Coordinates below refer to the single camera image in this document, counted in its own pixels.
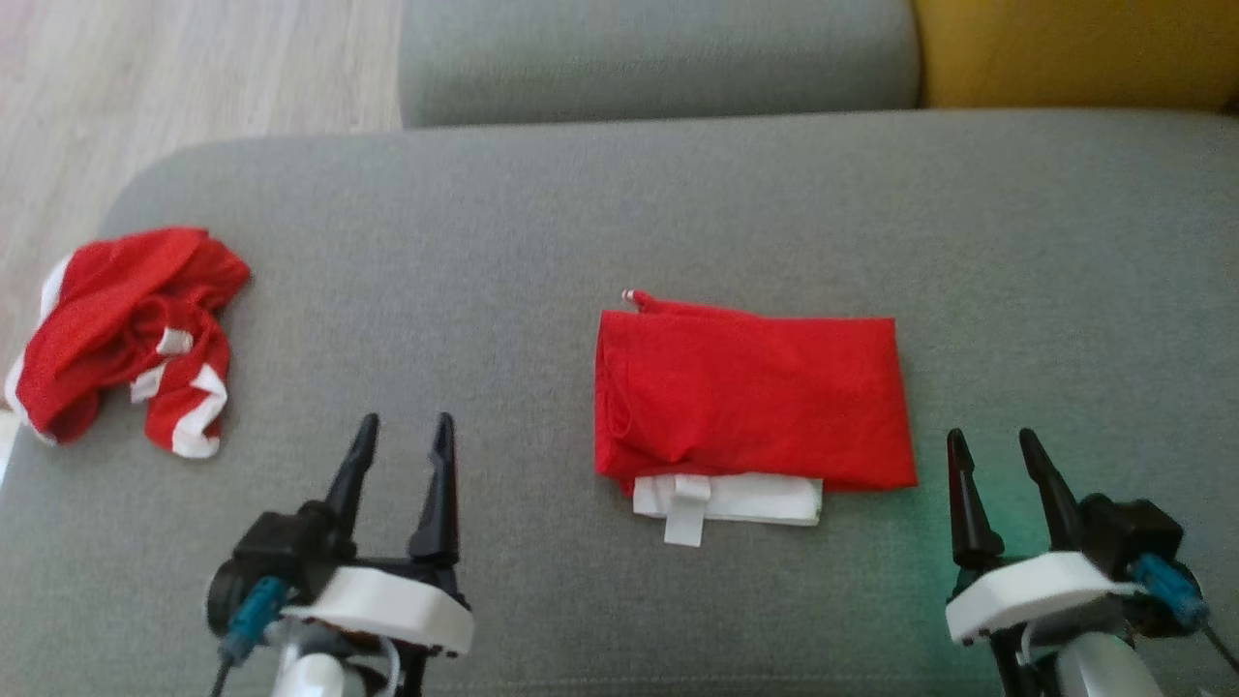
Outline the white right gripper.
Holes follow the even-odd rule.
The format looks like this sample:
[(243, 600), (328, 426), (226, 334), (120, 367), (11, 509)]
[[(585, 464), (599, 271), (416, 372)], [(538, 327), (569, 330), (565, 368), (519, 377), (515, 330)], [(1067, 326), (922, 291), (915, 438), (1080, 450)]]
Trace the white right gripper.
[[(1080, 550), (1078, 501), (1040, 437), (1018, 430), (1018, 449), (1040, 489), (1049, 553), (979, 574), (947, 603), (952, 643), (986, 643), (1005, 696), (1141, 696), (1144, 661), (1130, 644), (1124, 600), (1144, 589), (1106, 578)], [(1005, 543), (987, 521), (975, 462), (960, 430), (947, 433), (952, 558), (990, 569)]]

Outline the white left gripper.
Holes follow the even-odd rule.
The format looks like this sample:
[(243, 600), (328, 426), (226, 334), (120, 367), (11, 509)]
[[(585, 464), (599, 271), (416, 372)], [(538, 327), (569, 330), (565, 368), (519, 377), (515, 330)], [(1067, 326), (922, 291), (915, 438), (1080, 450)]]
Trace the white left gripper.
[[(354, 529), (380, 427), (366, 413), (337, 468), (325, 504), (335, 529)], [(460, 560), (455, 418), (439, 413), (427, 459), (431, 482), (408, 556), (451, 568)], [(282, 610), (284, 696), (416, 695), (426, 657), (465, 656), (476, 634), (473, 613), (449, 594), (411, 581), (344, 566), (309, 605)]]

